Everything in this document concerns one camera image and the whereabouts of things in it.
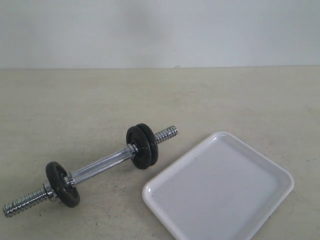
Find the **black weight plate end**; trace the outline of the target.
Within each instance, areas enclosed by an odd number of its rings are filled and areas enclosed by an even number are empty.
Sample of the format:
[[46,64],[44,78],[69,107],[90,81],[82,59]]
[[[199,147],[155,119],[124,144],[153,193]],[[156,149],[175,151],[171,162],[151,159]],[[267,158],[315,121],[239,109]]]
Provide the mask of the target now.
[[63,204],[74,208],[80,203],[77,188],[71,187],[65,182],[67,171],[58,162],[49,162],[45,167],[45,173],[53,191]]
[[132,162],[140,170],[150,167],[152,151],[148,138],[139,126],[131,126],[126,133],[126,143],[134,147]]

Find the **black weight plate left end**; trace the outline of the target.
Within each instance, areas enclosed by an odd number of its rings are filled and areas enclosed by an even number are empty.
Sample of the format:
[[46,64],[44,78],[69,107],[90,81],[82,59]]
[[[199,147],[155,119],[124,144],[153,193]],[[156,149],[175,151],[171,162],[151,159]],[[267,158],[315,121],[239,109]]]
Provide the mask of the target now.
[[67,171],[58,162],[49,162],[45,167],[45,173],[53,191],[63,204],[74,208],[80,203],[77,188],[71,187],[65,182]]

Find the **black weight plate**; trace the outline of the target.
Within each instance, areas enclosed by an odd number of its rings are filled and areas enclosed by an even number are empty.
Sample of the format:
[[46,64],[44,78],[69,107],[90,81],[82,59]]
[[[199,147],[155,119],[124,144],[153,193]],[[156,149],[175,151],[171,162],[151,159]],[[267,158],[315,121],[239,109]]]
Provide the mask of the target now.
[[150,161],[150,167],[151,167],[156,164],[159,157],[159,148],[158,148],[155,134],[153,133],[151,128],[145,123],[139,123],[136,126],[139,127],[144,132],[149,142],[150,151],[151,151],[151,161]]

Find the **white square tray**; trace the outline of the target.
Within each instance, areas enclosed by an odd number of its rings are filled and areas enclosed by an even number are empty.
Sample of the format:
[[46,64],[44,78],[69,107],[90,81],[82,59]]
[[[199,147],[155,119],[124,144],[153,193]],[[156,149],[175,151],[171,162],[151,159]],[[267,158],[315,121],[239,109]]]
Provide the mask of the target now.
[[146,183],[142,198],[177,240],[249,240],[293,187],[284,168],[218,131]]

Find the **chrome threaded dumbbell bar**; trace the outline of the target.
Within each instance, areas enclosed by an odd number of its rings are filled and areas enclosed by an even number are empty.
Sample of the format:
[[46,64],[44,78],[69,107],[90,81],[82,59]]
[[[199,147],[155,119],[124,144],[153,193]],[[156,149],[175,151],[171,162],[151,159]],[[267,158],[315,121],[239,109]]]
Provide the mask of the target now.
[[[159,148],[159,144],[169,139],[174,138],[179,133],[176,126],[169,126],[157,133],[154,133],[156,142]],[[80,168],[74,172],[67,171],[67,177],[64,178],[65,182],[70,186],[77,188],[77,185],[95,177],[102,172],[115,167],[116,165],[131,160],[134,157],[134,147],[127,144],[123,149],[110,154],[104,158],[101,158],[83,168]],[[28,193],[18,199],[5,204],[2,208],[6,218],[11,218],[21,212],[36,206],[37,204],[49,200],[46,191],[42,187],[34,192]]]

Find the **black weight plate right end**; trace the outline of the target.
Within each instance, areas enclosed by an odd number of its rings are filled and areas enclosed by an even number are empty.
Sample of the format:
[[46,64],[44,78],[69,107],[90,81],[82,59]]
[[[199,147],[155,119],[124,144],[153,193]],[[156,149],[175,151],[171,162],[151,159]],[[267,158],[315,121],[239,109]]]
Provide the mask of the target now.
[[132,162],[140,170],[150,167],[152,151],[148,138],[139,126],[131,126],[126,133],[126,143],[134,147]]

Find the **chrome star collar nut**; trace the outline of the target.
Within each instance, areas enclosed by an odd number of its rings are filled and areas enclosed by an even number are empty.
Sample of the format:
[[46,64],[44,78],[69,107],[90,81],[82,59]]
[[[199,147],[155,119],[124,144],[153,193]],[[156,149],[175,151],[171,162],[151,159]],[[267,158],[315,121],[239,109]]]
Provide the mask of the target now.
[[44,183],[43,183],[43,188],[46,192],[46,195],[48,197],[48,199],[51,201],[51,202],[55,202],[57,200],[57,194],[55,193],[54,189],[52,188],[50,182],[48,180],[46,180]]

